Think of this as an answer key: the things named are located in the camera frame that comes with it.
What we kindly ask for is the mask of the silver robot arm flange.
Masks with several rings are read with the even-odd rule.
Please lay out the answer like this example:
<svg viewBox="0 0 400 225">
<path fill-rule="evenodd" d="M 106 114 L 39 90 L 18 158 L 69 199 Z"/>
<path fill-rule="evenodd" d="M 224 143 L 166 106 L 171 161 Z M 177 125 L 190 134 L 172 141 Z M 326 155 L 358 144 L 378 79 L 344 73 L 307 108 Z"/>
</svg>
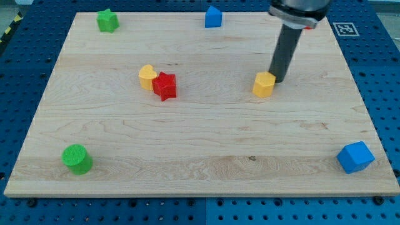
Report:
<svg viewBox="0 0 400 225">
<path fill-rule="evenodd" d="M 331 0 L 272 0 L 268 11 L 292 29 L 314 29 L 326 17 L 331 3 Z"/>
</svg>

